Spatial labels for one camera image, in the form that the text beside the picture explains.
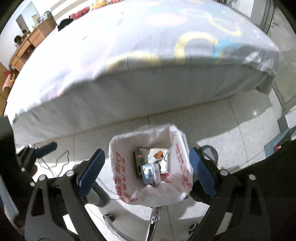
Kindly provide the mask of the red white toothpaste box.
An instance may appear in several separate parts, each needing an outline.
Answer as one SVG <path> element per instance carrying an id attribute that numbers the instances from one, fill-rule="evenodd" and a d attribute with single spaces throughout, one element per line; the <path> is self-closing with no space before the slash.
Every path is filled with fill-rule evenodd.
<path id="1" fill-rule="evenodd" d="M 159 161 L 159 171 L 160 171 L 161 180 L 166 183 L 170 183 L 168 163 L 166 160 Z"/>

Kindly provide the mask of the dark green long box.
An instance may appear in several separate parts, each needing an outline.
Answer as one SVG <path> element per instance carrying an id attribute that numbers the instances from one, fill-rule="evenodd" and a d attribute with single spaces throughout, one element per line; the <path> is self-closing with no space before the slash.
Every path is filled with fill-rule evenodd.
<path id="1" fill-rule="evenodd" d="M 141 166 L 145 164 L 143 157 L 142 157 L 142 152 L 141 151 L 134 151 L 133 152 L 133 160 L 134 160 L 137 178 L 141 178 L 142 177 Z"/>

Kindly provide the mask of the blue white milk carton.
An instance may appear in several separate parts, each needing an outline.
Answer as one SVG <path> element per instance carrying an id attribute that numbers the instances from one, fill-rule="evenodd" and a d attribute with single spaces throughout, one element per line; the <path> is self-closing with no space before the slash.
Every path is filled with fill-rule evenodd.
<path id="1" fill-rule="evenodd" d="M 159 164 L 145 164 L 141 166 L 144 185 L 158 185 L 161 182 Z"/>

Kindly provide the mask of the white orange snack wrapper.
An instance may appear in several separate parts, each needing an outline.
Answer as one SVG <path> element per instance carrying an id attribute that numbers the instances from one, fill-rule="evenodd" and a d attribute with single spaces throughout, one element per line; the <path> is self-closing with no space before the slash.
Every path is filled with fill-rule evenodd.
<path id="1" fill-rule="evenodd" d="M 169 150 L 165 148 L 151 148 L 147 154 L 147 162 L 154 164 L 166 160 Z"/>

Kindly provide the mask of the white red trash bag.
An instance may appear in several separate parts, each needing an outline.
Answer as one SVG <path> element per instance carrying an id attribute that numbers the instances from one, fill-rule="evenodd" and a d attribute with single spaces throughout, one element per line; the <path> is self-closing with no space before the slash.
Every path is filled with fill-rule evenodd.
<path id="1" fill-rule="evenodd" d="M 145 126 L 109 143 L 115 191 L 131 205 L 159 207 L 182 201 L 193 187 L 186 135 L 175 125 Z"/>

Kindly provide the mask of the wooden dresser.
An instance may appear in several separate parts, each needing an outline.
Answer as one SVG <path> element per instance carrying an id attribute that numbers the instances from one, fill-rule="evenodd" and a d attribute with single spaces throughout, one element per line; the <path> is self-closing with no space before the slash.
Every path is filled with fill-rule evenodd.
<path id="1" fill-rule="evenodd" d="M 53 17 L 49 17 L 35 27 L 16 49 L 9 62 L 10 69 L 21 71 L 34 50 L 56 28 L 57 23 Z"/>

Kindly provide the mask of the patterned grey bed sheet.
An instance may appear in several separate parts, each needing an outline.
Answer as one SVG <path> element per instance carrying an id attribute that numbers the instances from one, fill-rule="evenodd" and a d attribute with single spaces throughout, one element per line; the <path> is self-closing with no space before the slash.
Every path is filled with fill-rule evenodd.
<path id="1" fill-rule="evenodd" d="M 122 1 L 91 11 L 36 48 L 5 116 L 16 146 L 226 98 L 267 94 L 281 52 L 215 1 Z"/>

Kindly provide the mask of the black plush toy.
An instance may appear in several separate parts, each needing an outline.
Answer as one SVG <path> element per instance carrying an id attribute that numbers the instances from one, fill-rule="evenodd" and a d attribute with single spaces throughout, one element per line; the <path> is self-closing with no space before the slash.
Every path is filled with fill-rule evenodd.
<path id="1" fill-rule="evenodd" d="M 58 31 L 62 30 L 64 27 L 72 23 L 74 20 L 69 16 L 68 18 L 62 20 L 58 25 Z"/>

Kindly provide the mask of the red plush toy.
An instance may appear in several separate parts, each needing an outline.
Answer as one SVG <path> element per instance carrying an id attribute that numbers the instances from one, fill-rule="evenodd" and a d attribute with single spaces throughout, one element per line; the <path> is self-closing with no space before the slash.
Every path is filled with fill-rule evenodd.
<path id="1" fill-rule="evenodd" d="M 90 11 L 90 7 L 87 6 L 87 7 L 83 8 L 82 10 L 79 10 L 78 12 L 70 15 L 70 19 L 76 20 L 78 18 L 81 18 L 83 15 L 87 14 L 89 11 Z"/>

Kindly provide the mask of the yellow white plush toy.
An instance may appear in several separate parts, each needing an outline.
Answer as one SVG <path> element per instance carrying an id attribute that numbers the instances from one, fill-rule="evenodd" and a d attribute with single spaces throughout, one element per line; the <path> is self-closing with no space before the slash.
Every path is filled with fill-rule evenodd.
<path id="1" fill-rule="evenodd" d="M 93 2 L 92 4 L 92 8 L 93 9 L 99 9 L 99 8 L 102 8 L 104 6 L 107 5 L 107 1 L 106 0 L 96 0 Z"/>

